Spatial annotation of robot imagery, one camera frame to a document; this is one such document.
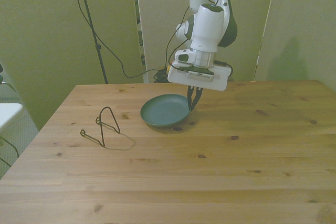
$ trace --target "wooden table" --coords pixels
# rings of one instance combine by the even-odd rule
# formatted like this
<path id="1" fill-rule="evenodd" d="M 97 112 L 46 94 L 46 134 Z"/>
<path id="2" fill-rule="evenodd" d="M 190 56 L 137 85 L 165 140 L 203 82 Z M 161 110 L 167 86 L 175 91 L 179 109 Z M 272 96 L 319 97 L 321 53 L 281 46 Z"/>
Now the wooden table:
<path id="1" fill-rule="evenodd" d="M 204 90 L 168 129 L 141 106 L 175 84 L 77 86 L 0 181 L 0 223 L 336 223 L 336 94 L 318 81 Z M 122 134 L 95 119 L 110 106 Z M 103 121 L 113 124 L 104 113 Z"/>

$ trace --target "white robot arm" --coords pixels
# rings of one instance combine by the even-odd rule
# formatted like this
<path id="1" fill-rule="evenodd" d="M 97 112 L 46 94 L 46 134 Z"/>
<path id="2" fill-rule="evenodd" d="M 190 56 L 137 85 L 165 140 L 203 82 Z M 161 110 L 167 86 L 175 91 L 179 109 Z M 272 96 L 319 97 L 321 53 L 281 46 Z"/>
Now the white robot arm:
<path id="1" fill-rule="evenodd" d="M 229 46 L 237 36 L 229 0 L 190 0 L 194 13 L 179 24 L 176 35 L 189 49 L 177 51 L 168 81 L 224 91 L 231 68 L 214 64 L 217 46 Z"/>

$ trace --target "black wire frame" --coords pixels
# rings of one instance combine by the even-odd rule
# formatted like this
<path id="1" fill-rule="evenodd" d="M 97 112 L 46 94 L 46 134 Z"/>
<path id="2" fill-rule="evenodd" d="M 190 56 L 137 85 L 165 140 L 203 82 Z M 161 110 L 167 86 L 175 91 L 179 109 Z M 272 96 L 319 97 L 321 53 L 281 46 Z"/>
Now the black wire frame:
<path id="1" fill-rule="evenodd" d="M 101 115 L 102 115 L 103 111 L 106 110 L 106 109 L 108 109 L 108 110 L 111 112 L 111 115 L 113 116 L 114 122 L 115 122 L 115 124 L 116 124 L 116 126 L 117 126 L 118 129 L 116 129 L 116 128 L 115 128 L 114 126 L 112 126 L 112 125 L 109 125 L 109 124 L 107 124 L 107 123 L 103 123 L 103 121 L 102 121 L 102 119 L 101 119 Z M 94 138 L 94 137 L 92 137 L 92 136 L 86 134 L 86 131 L 85 131 L 84 129 L 81 129 L 81 130 L 80 130 L 80 135 L 81 135 L 82 137 L 88 137 L 89 139 L 91 139 L 91 140 L 93 140 L 94 142 L 98 143 L 101 147 L 104 147 L 104 148 L 105 148 L 106 146 L 105 146 L 105 140 L 104 140 L 103 125 L 104 125 L 104 126 L 107 126 L 107 127 L 109 127 L 109 128 L 112 128 L 115 132 L 117 132 L 118 134 L 120 134 L 120 128 L 119 128 L 119 125 L 118 125 L 118 123 L 117 123 L 117 119 L 116 119 L 116 117 L 115 117 L 114 114 L 113 114 L 112 109 L 111 109 L 110 107 L 108 107 L 108 106 L 105 107 L 105 108 L 103 108 L 103 109 L 100 111 L 100 113 L 99 113 L 99 117 L 96 118 L 96 123 L 100 126 L 101 141 L 99 141 L 98 139 L 96 139 L 96 138 Z"/>

